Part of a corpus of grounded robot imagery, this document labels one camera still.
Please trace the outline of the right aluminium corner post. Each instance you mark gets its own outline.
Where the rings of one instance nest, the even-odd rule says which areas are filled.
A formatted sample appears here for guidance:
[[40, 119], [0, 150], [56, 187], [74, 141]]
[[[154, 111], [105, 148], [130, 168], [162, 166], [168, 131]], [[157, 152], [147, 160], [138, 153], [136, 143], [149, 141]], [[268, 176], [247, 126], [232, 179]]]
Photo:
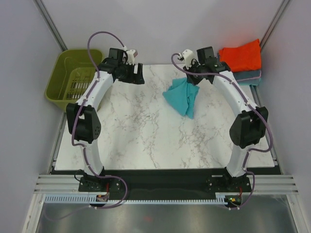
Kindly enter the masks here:
[[282, 17], [286, 13], [288, 7], [292, 3], [292, 0], [282, 0], [280, 6], [278, 7], [276, 13], [274, 14], [267, 30], [265, 31], [262, 40], [260, 41], [260, 49], [263, 50], [270, 39], [271, 35], [273, 34], [274, 30], [278, 26], [279, 22], [281, 21]]

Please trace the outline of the left aluminium corner post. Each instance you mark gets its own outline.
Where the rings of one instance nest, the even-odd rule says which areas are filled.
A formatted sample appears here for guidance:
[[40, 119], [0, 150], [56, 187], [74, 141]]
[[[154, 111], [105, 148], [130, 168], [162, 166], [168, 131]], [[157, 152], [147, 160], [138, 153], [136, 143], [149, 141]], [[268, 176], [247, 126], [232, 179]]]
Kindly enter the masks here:
[[68, 47], [65, 44], [59, 30], [57, 29], [47, 7], [45, 6], [42, 0], [33, 0], [34, 4], [36, 5], [37, 9], [39, 10], [40, 14], [42, 15], [45, 23], [47, 24], [50, 32], [52, 33], [56, 43], [60, 47], [61, 51], [66, 51]]

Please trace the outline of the turquoise t shirt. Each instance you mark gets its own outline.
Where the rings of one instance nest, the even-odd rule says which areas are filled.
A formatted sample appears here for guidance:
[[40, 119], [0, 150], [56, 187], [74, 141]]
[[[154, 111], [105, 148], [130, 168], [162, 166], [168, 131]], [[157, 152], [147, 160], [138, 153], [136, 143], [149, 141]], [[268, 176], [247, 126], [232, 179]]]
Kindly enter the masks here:
[[166, 102], [181, 116], [194, 118], [194, 104], [200, 87], [187, 81], [187, 78], [173, 79], [172, 85], [162, 93]]

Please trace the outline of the folded grey blue t shirt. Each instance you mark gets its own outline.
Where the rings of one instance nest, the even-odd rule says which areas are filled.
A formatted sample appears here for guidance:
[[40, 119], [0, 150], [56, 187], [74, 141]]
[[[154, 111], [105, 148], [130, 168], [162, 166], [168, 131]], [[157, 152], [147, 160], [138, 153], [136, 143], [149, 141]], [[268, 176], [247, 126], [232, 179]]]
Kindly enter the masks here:
[[261, 70], [233, 72], [234, 78], [238, 82], [255, 80], [261, 77]]

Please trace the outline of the folded orange t shirt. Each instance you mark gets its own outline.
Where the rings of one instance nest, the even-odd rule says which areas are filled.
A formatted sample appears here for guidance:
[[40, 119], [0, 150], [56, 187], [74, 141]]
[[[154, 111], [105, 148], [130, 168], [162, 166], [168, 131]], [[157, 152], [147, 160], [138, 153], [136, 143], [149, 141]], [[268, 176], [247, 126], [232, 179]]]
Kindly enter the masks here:
[[218, 51], [219, 59], [225, 62], [232, 72], [252, 71], [261, 69], [260, 40], [235, 48], [222, 48]]

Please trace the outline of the aluminium corner post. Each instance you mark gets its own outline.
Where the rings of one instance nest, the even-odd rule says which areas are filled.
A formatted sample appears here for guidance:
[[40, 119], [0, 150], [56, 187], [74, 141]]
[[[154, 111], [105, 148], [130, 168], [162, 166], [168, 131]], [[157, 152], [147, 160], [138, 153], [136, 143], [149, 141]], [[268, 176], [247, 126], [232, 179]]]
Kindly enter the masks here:
[[61, 51], [66, 51], [68, 47], [65, 44], [59, 30], [57, 29], [47, 7], [45, 6], [42, 0], [33, 0], [34, 4], [36, 5], [37, 9], [39, 10], [40, 14], [42, 15], [45, 23], [47, 24], [50, 32], [52, 33], [56, 43], [60, 47]]
[[267, 30], [265, 31], [262, 40], [260, 41], [260, 49], [263, 50], [270, 39], [271, 35], [273, 34], [274, 30], [278, 26], [279, 22], [281, 21], [282, 17], [286, 13], [288, 7], [292, 3], [292, 0], [282, 0], [280, 6], [278, 7], [276, 13], [274, 14]]

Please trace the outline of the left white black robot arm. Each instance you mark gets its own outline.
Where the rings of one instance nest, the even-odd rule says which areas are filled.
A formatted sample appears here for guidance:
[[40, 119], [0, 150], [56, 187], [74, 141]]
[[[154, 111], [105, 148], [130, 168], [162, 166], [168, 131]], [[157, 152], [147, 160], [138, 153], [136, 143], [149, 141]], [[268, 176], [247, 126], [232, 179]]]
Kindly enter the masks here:
[[94, 77], [84, 94], [66, 107], [71, 143], [81, 148], [84, 161], [80, 192], [105, 191], [110, 181], [104, 177], [104, 166], [99, 155], [101, 122], [97, 110], [116, 80], [137, 85], [145, 83], [142, 64], [135, 64], [137, 54], [136, 50], [111, 48], [108, 57], [95, 66]]

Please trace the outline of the olive green plastic basket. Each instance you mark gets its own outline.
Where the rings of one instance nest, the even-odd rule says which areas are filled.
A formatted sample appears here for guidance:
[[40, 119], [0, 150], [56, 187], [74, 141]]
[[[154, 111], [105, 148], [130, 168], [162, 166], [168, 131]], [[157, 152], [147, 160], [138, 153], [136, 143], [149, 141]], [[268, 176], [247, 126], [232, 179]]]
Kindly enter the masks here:
[[66, 50], [59, 54], [45, 90], [45, 97], [63, 112], [75, 103], [92, 82], [95, 67], [86, 49]]

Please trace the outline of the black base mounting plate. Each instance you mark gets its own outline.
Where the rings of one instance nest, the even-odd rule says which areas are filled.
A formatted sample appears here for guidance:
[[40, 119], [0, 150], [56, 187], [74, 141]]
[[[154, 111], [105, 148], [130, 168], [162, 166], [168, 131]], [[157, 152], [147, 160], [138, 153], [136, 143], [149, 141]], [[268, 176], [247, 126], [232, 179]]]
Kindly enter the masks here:
[[217, 186], [215, 179], [224, 172], [225, 168], [105, 170], [105, 178], [110, 179], [105, 191], [116, 200], [211, 199], [216, 193], [251, 191], [250, 181], [234, 192]]

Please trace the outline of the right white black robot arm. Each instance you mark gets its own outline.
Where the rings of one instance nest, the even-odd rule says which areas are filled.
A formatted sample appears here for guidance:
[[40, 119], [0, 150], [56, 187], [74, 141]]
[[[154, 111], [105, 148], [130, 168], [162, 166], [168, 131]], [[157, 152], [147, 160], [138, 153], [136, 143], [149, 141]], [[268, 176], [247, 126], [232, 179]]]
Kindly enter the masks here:
[[214, 57], [212, 47], [197, 50], [187, 49], [181, 58], [185, 64], [187, 81], [197, 85], [203, 79], [208, 80], [222, 94], [229, 104], [235, 120], [229, 129], [233, 149], [225, 172], [215, 179], [217, 186], [227, 191], [238, 191], [246, 187], [249, 179], [246, 173], [250, 149], [265, 136], [268, 110], [258, 107], [241, 89], [233, 72], [226, 62]]

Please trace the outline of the aluminium frame rail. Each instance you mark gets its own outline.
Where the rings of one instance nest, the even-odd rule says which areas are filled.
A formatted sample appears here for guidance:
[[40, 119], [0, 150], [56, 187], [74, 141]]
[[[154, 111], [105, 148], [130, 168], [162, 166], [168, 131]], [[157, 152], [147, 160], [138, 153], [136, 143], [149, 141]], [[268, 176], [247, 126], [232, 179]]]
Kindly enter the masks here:
[[[72, 175], [39, 175], [36, 194], [76, 194], [79, 182]], [[296, 195], [298, 189], [290, 175], [257, 175], [254, 194]]]

